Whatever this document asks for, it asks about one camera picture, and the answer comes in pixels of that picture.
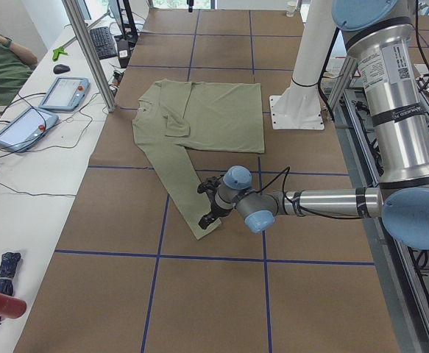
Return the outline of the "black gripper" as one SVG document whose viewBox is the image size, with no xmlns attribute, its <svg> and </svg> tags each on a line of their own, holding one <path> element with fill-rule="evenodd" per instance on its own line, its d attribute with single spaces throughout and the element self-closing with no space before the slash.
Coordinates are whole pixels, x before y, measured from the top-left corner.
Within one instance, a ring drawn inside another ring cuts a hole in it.
<svg viewBox="0 0 429 353">
<path fill-rule="evenodd" d="M 210 201 L 210 212 L 203 215 L 198 222 L 199 227 L 203 230 L 206 230 L 218 218 L 226 216 L 226 210 L 221 208 L 215 200 L 220 184 L 220 178 L 212 176 L 201 182 L 197 187 L 197 193 L 206 193 Z"/>
</svg>

